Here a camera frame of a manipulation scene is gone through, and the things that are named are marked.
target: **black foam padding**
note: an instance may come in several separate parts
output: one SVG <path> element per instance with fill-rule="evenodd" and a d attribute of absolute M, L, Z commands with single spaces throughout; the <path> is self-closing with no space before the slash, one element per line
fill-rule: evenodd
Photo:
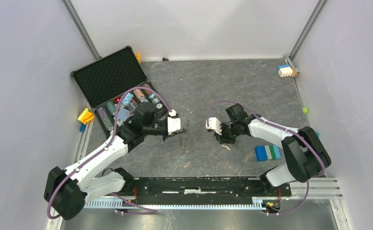
<path fill-rule="evenodd" d="M 72 72 L 91 107 L 147 81 L 130 46 Z"/>

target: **open black case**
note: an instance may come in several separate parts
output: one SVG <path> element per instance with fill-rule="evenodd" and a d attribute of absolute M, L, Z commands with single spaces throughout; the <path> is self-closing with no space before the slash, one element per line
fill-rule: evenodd
<path fill-rule="evenodd" d="M 156 91 L 152 84 L 147 82 L 147 76 L 130 46 L 73 71 L 71 76 L 77 82 L 91 108 L 95 109 L 94 113 L 106 134 L 106 138 L 113 134 L 111 125 L 121 125 L 124 122 L 123 120 L 114 121 L 115 113 L 111 113 L 112 103 L 115 110 L 116 106 L 120 106 L 117 104 L 118 99 L 124 92 L 135 86 L 145 86 Z M 129 105 L 122 103 L 121 112 L 119 111 L 122 119 L 127 116 L 127 111 L 131 116 L 131 112 L 141 103 L 153 103 L 159 117 L 168 112 L 162 102 L 152 95 L 153 93 L 145 90 L 141 90 L 141 92 L 145 99 L 140 92 L 133 91 Z"/>

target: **gray stone floor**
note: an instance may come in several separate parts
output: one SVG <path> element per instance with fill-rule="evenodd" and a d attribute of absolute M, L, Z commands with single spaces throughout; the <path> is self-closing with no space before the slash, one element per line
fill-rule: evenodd
<path fill-rule="evenodd" d="M 221 147 L 213 133 L 205 129 L 209 106 L 227 99 L 251 108 L 257 114 L 288 127 L 307 125 L 294 80 L 280 78 L 279 59 L 207 60 L 144 62 L 142 67 L 158 93 L 175 109 L 189 134 L 168 141 L 150 136 L 110 167 L 123 167 L 133 176 L 205 176 L 261 175 L 284 163 L 257 162 L 254 148 L 268 143 L 258 138 L 240 136 L 230 151 Z M 211 116 L 228 121 L 225 109 L 218 104 Z M 97 120 L 93 124 L 88 152 L 105 141 Z"/>

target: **white wall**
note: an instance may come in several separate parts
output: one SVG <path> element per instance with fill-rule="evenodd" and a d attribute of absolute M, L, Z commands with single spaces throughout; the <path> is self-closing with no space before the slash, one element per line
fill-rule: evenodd
<path fill-rule="evenodd" d="M 373 1 L 328 1 L 297 58 L 354 229 L 373 229 Z"/>
<path fill-rule="evenodd" d="M 0 0 L 0 230 L 45 228 L 49 170 L 71 164 L 93 61 L 60 0 Z"/>
<path fill-rule="evenodd" d="M 317 0 L 72 0 L 101 56 L 142 60 L 281 58 Z"/>

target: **gray table surface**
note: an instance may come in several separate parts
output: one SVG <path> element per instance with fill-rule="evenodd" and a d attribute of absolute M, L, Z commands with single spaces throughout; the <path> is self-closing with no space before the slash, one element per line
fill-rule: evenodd
<path fill-rule="evenodd" d="M 254 148 L 264 140 L 241 136 L 228 151 L 205 129 L 209 106 L 218 100 L 236 101 L 257 114 L 288 127 L 307 125 L 292 78 L 280 78 L 278 59 L 144 62 L 142 67 L 156 90 L 181 116 L 189 121 L 189 133 L 163 142 L 147 137 L 144 143 L 109 167 L 123 167 L 133 176 L 261 175 L 283 164 L 257 162 Z M 228 121 L 219 104 L 211 116 Z M 106 140 L 97 120 L 91 131 L 88 153 Z M 283 201 L 283 210 L 298 204 Z M 200 229 L 337 229 L 329 201 L 307 200 L 297 211 L 279 217 L 266 217 L 259 211 L 241 210 L 160 210 L 153 216 L 125 216 L 110 209 L 84 209 L 70 221 L 66 230 L 200 230 Z"/>
<path fill-rule="evenodd" d="M 259 138 L 240 136 L 228 151 L 204 124 L 209 106 L 227 99 L 284 126 L 307 125 L 294 80 L 277 73 L 282 64 L 284 61 L 279 59 L 143 62 L 148 80 L 180 114 L 184 124 L 189 123 L 189 133 L 166 142 L 148 136 L 109 167 L 123 167 L 133 176 L 254 176 L 283 164 L 283 154 L 281 160 L 257 162 L 254 148 L 269 144 Z M 215 105 L 211 116 L 229 121 L 225 109 L 230 105 Z M 95 120 L 88 153 L 105 140 Z"/>

